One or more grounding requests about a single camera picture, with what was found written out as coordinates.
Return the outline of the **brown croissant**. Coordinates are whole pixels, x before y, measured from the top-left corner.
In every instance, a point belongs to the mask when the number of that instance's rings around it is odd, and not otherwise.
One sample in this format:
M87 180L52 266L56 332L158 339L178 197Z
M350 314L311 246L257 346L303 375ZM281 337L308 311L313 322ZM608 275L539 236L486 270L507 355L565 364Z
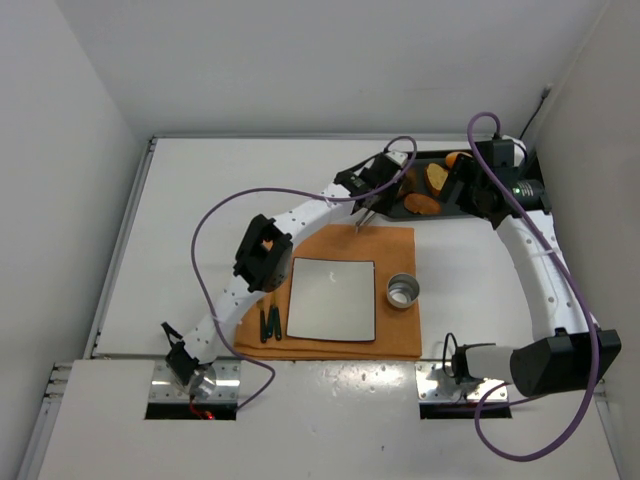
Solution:
M402 182L397 192L397 197L403 198L413 193L416 189L416 184L417 184L417 174L414 169L411 169L403 176Z

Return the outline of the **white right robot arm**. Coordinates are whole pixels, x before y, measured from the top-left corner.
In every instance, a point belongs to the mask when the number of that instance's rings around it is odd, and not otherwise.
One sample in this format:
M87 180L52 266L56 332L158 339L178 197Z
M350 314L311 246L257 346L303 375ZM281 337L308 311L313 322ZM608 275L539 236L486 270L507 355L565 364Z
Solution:
M582 306L554 238L545 187L519 171L525 147L496 134L475 148L416 159L394 185L356 206L403 220L413 215L410 195L419 194L435 207L455 204L488 221L505 245L525 294L533 341L521 348L456 347L446 371L457 382L490 377L526 397L587 390L620 353L619 335L601 329Z

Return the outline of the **stainless steel tongs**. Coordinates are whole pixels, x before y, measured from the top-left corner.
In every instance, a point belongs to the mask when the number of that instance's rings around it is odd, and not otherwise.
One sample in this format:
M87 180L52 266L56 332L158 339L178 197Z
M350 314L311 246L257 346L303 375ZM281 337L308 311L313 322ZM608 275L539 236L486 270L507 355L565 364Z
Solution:
M372 209L367 209L364 214L355 222L355 232L359 233L365 226L371 223L377 213Z

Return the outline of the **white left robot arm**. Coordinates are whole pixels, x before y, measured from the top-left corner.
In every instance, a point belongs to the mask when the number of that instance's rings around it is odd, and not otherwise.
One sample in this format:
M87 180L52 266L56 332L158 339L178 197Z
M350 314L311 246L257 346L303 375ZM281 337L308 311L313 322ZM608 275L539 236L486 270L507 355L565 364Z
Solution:
M179 384L189 386L201 367L232 350L236 326L257 301L285 282L293 251L304 240L361 210L383 211L395 199L410 164L408 154L385 149L336 174L321 193L303 192L308 200L299 206L274 217L256 215L236 251L231 279L217 299L195 268L209 313L184 336L162 324L167 336L176 338L165 360Z

